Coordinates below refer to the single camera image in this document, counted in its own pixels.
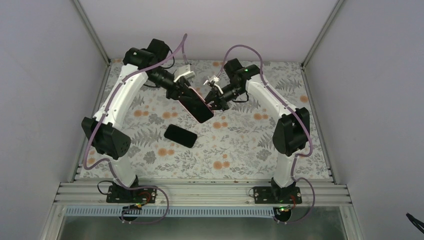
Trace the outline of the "black phone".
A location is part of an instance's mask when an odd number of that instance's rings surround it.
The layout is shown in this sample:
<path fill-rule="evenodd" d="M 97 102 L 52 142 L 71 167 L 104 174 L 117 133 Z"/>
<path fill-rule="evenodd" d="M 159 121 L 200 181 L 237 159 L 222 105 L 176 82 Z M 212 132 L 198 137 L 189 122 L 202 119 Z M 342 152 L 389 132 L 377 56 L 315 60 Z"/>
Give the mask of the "black phone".
<path fill-rule="evenodd" d="M 174 124 L 170 124 L 167 127 L 164 132 L 164 137 L 187 148 L 193 148 L 198 139 L 198 135 L 196 133 Z"/>

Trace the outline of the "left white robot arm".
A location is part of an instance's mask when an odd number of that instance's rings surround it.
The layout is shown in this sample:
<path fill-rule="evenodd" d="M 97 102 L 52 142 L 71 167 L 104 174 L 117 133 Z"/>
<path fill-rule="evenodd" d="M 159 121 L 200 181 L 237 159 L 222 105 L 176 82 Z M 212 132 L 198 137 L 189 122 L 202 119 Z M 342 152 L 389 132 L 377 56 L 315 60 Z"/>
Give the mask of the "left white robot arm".
<path fill-rule="evenodd" d="M 185 52 L 187 37 L 187 34 L 183 35 L 175 50 L 170 50 L 164 41 L 155 38 L 147 48 L 130 48 L 105 102 L 92 117 L 85 117 L 81 122 L 87 138 L 83 168 L 92 170 L 101 163 L 107 164 L 113 183 L 120 187 L 119 196 L 128 203 L 139 197 L 140 187 L 127 156 L 131 138 L 122 131 L 125 116 L 147 81 L 165 89 L 167 99 L 179 101 L 192 97 L 187 81 L 187 77 L 194 74 L 190 64 L 178 68 L 176 73 L 170 73 L 163 67 L 177 53 Z"/>

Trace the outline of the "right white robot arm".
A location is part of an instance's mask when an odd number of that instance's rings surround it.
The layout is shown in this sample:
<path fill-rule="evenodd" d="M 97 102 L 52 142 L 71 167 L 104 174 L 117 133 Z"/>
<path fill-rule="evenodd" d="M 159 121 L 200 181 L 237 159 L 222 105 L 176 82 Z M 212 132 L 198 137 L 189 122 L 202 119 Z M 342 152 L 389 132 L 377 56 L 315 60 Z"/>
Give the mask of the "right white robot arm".
<path fill-rule="evenodd" d="M 214 75 L 205 80 L 211 88 L 205 102 L 212 110 L 226 111 L 229 102 L 247 94 L 267 109 L 276 122 L 272 135 L 272 143 L 278 151 L 276 170 L 271 182 L 276 185 L 271 189 L 271 198 L 278 204 L 290 197 L 289 186 L 295 182 L 295 164 L 300 152 L 306 145 L 312 150 L 310 136 L 310 112 L 288 103 L 263 75 L 263 71 L 255 64 L 242 66 L 236 58 L 228 61 L 223 70 L 229 78 L 229 84 L 219 86 L 219 78 Z"/>

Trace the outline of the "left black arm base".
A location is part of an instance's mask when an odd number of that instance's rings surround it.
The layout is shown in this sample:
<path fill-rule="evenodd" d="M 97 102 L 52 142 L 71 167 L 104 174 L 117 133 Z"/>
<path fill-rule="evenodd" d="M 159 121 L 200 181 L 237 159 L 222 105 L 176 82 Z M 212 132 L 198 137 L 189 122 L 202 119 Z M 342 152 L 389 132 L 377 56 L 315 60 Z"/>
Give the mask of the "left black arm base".
<path fill-rule="evenodd" d="M 122 204 L 145 204 L 156 201 L 157 190 L 154 188 L 143 187 L 137 190 L 128 190 L 115 183 L 108 188 L 106 194 L 107 203 Z"/>

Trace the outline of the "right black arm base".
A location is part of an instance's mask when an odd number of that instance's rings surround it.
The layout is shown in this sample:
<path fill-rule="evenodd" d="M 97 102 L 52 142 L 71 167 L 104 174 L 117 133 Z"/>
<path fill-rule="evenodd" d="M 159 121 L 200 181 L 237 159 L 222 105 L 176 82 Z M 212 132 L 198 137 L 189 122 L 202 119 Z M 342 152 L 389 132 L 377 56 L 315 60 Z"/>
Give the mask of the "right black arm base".
<path fill-rule="evenodd" d="M 271 186 L 255 186 L 248 190 L 248 196 L 253 198 L 255 204 L 302 204 L 300 188 L 295 186 L 285 193 L 273 192 Z"/>

